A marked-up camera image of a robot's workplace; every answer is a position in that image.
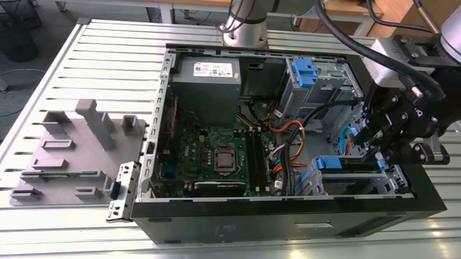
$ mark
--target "blue tab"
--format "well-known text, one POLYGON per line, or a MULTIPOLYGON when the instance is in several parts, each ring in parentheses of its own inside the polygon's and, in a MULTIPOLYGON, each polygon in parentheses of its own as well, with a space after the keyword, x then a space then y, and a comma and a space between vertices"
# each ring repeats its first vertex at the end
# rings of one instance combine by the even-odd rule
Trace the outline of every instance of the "blue tab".
POLYGON ((387 169, 387 162, 381 159, 377 161, 377 166, 380 167, 381 170, 387 169))
POLYGON ((317 158, 317 167, 318 169, 343 169, 340 158, 335 157, 322 157, 317 158))
POLYGON ((321 160, 321 158, 316 158, 316 162, 317 162, 317 168, 320 170, 322 170, 325 168, 325 165, 324 165, 324 161, 321 160))
POLYGON ((317 68, 312 63, 310 59, 296 58, 294 63, 294 72, 300 78, 301 87, 313 87, 317 82, 317 68))

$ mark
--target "power supply label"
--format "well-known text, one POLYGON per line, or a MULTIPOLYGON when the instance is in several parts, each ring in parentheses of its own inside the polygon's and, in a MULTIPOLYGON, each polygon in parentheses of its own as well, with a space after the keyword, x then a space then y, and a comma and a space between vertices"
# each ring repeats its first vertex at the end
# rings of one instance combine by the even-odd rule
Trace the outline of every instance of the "power supply label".
POLYGON ((230 63, 202 63, 194 64, 196 77, 233 77, 233 64, 230 63))

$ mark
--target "slotted metal worktable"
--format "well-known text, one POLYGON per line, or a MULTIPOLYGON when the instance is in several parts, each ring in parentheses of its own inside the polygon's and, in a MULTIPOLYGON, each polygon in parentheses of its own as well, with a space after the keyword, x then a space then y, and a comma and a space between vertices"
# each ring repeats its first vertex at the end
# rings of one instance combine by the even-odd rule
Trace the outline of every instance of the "slotted metal worktable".
MULTIPOLYGON (((373 39, 357 38, 372 45, 373 39)), ((449 166, 428 166, 448 211, 367 237, 310 241, 157 246, 134 223, 107 224, 106 206, 25 208, 10 205, 50 110, 73 111, 79 98, 98 100, 111 118, 135 114, 150 121, 166 43, 221 45, 213 27, 93 20, 77 25, 14 128, 0 146, 0 256, 114 256, 130 258, 460 258, 461 138, 443 137, 449 166)), ((272 49, 352 51, 329 35, 270 31, 272 49)))

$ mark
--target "sticker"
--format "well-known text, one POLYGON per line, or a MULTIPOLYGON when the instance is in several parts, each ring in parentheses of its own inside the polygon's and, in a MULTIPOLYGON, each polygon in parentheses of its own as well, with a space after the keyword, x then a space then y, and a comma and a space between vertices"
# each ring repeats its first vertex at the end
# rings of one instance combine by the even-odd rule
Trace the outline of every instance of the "sticker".
POLYGON ((276 188, 276 189, 282 189, 282 185, 284 185, 284 182, 276 181, 276 183, 274 183, 274 188, 276 188))
POLYGON ((276 114, 276 116, 277 116, 277 117, 280 117, 280 118, 281 118, 281 117, 282 117, 282 115, 284 115, 284 114, 281 113, 281 111, 280 111, 280 110, 277 110, 277 109, 274 110, 274 114, 276 114))
POLYGON ((196 77, 233 77, 232 63, 202 63, 194 64, 196 77))

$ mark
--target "green motherboard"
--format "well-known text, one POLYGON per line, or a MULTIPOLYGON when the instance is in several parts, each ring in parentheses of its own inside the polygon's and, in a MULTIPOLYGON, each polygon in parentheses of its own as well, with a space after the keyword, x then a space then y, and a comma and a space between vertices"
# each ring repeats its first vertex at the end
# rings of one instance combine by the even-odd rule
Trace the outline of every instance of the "green motherboard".
POLYGON ((252 159, 257 159, 254 155, 260 154, 266 158, 273 146, 273 132, 249 132, 245 129, 230 128, 185 128, 180 133, 175 163, 163 163, 161 166, 163 195, 185 197, 190 183, 216 181, 245 183, 245 196, 273 196, 277 190, 268 161, 258 157, 260 167, 252 164, 252 159), (253 138, 249 136, 256 136, 258 141, 258 145, 250 149, 248 142, 252 142, 253 138))

